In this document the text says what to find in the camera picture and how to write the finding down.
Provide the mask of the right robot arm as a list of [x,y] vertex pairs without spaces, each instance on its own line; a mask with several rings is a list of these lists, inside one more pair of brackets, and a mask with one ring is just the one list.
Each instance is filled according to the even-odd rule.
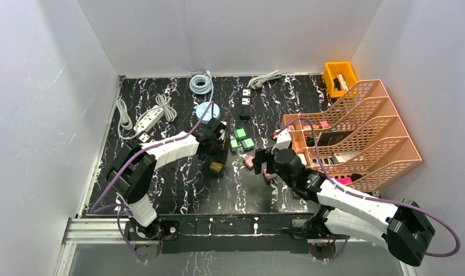
[[289,148],[257,149],[253,159],[256,174],[264,164],[268,173],[280,177],[300,198],[321,205],[310,220],[316,236],[336,234],[370,241],[414,267],[428,254],[435,229],[414,201],[406,198],[398,204],[386,203],[330,181],[326,174],[307,169]]

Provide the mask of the white power strip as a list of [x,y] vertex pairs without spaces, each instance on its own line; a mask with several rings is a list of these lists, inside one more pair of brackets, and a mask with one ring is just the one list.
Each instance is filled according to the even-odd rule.
[[137,120],[135,131],[136,133],[149,132],[155,124],[163,117],[164,108],[154,106],[152,109],[147,110]]

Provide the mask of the black short power strip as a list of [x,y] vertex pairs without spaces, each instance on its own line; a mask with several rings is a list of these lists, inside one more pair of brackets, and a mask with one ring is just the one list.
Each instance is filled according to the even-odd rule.
[[249,120],[251,117],[251,89],[244,88],[240,98],[239,118]]

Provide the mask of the black long power strip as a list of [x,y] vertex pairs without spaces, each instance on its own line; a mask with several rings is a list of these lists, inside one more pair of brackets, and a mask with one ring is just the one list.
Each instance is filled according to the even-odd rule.
[[147,134],[146,132],[141,132],[138,136],[137,136],[137,139],[141,142],[141,143],[147,143],[151,140],[151,137],[149,134]]

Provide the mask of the yellow plug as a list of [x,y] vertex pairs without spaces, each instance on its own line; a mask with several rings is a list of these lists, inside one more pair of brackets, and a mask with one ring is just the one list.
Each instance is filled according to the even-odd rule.
[[224,166],[224,165],[221,164],[221,163],[212,162],[212,163],[210,164],[210,169],[211,169],[212,172],[214,172],[214,173],[220,173],[221,170],[222,170],[222,168],[223,168],[223,166]]

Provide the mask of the round light blue socket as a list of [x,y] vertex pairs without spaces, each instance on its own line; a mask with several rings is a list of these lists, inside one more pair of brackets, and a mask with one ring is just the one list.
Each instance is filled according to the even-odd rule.
[[200,123],[207,124],[212,118],[220,118],[220,108],[214,102],[204,102],[197,106],[195,115]]

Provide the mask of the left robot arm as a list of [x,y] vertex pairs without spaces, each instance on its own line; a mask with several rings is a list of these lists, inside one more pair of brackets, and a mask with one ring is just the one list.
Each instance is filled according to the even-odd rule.
[[105,172],[106,180],[120,195],[138,223],[138,232],[154,239],[160,232],[159,217],[148,197],[151,179],[156,170],[182,158],[196,156],[199,160],[224,165],[227,160],[227,124],[212,118],[189,132],[144,143],[131,140]]

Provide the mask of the mauve pink usb plug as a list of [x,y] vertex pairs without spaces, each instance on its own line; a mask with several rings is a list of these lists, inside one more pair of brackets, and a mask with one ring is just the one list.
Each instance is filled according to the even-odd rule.
[[243,159],[244,165],[245,165],[246,168],[249,169],[249,170],[251,170],[251,169],[254,168],[253,159],[254,159],[254,157],[251,156],[251,155],[247,155],[247,156]]

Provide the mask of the green usb plug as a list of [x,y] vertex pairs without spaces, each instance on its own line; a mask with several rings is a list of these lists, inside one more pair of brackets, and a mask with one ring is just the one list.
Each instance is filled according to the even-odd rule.
[[238,148],[239,148],[239,143],[238,143],[237,139],[232,138],[232,139],[230,140],[230,150],[231,150],[232,152],[237,152],[237,151],[238,151]]

